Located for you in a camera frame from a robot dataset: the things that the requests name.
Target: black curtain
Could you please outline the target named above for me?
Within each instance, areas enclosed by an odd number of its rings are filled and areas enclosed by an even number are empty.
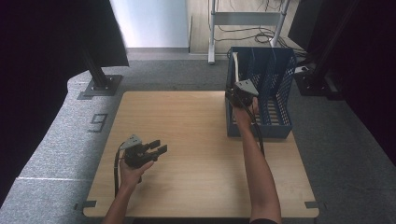
[[[334,49],[334,81],[396,164],[396,4],[360,0]]]
[[[128,60],[108,0],[2,1],[0,17],[3,203],[61,108],[68,79],[87,70],[82,49],[102,67]]]

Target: blue plastic basket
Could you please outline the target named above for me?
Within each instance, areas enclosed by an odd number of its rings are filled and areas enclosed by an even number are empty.
[[[288,137],[292,124],[287,110],[290,86],[297,64],[294,51],[282,48],[232,47],[238,53],[239,80],[250,79],[259,92],[260,115],[256,118],[265,138]],[[235,83],[235,61],[230,57],[227,86]],[[226,99],[228,136],[240,136],[233,108]]]

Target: white wall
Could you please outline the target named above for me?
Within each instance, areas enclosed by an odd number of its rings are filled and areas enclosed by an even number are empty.
[[[186,0],[110,0],[126,48],[187,48]]]

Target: forearm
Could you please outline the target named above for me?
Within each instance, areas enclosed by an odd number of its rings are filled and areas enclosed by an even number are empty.
[[[126,214],[129,199],[131,198],[131,194],[133,191],[134,189],[120,186],[119,192],[117,193],[114,202],[108,209],[102,224],[122,223]]]
[[[241,129],[247,184],[249,189],[252,218],[265,217],[280,223],[280,205],[275,181],[270,167],[249,128]]]

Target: gray carpet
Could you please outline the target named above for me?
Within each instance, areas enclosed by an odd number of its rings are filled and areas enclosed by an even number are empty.
[[[123,75],[115,96],[77,100],[91,80],[69,80],[69,93],[46,137],[0,210],[0,223],[99,223],[82,215],[120,99],[126,91],[222,91],[228,62],[130,61],[105,68]],[[396,168],[343,101],[303,97],[293,82],[289,112],[305,170],[318,201],[316,220],[284,223],[396,223]],[[92,118],[104,119],[104,125]],[[247,223],[244,219],[136,219],[134,223]]]

